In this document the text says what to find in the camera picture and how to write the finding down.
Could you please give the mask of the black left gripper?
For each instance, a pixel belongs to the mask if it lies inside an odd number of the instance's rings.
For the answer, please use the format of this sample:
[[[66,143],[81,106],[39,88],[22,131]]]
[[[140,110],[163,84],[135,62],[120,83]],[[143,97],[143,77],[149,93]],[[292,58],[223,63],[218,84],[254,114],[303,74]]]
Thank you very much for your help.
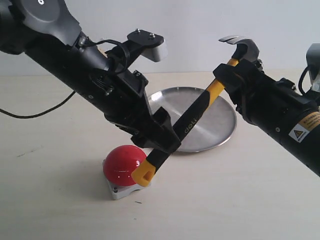
[[[131,135],[136,145],[173,153],[180,139],[173,130],[170,115],[162,106],[152,115],[145,87],[146,77],[135,70],[116,74],[94,69],[89,79],[102,93],[102,111],[107,121]]]

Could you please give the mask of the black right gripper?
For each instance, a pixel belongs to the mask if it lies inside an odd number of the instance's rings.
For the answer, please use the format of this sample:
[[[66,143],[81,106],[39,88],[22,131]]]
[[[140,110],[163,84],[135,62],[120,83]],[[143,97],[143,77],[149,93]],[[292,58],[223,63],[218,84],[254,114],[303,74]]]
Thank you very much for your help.
[[[221,63],[213,70],[237,111],[251,125],[281,125],[283,80],[263,72],[261,61],[242,60],[236,66]]]

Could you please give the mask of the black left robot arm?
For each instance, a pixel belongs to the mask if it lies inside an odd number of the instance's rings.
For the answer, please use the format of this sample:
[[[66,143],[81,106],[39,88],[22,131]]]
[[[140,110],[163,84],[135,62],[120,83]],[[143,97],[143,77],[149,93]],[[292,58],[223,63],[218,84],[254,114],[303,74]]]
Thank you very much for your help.
[[[99,49],[63,0],[3,0],[0,3],[0,50],[25,54],[100,110],[107,121],[132,136],[140,148],[174,152],[181,141],[163,108],[153,112],[148,80],[130,65],[140,56],[163,59],[165,38],[137,29],[113,48]]]

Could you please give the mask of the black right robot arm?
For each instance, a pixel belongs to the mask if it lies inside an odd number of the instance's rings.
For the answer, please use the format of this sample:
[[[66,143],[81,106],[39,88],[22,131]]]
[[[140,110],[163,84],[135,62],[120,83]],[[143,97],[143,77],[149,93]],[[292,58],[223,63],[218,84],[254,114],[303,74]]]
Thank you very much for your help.
[[[248,124],[320,174],[320,101],[314,93],[300,95],[292,81],[274,80],[248,60],[221,63],[213,74]]]

